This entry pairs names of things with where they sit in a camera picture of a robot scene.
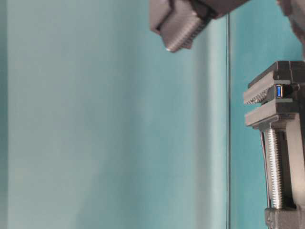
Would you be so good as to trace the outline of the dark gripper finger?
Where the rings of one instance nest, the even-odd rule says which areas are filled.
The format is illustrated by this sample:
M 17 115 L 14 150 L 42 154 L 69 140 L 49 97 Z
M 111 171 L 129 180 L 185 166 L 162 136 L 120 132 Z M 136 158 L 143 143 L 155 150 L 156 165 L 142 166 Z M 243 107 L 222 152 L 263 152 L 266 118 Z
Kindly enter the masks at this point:
M 211 20 L 245 3 L 245 0 L 150 0 L 150 29 L 161 36 L 167 51 L 190 49 Z

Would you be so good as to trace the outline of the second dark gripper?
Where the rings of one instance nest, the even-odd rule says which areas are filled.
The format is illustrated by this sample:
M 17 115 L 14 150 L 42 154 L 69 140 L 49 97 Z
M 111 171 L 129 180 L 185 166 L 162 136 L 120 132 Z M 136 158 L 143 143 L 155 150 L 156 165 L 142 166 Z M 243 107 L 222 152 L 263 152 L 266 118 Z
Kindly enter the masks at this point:
M 277 0 L 283 15 L 290 22 L 295 36 L 302 44 L 303 59 L 305 59 L 305 0 Z

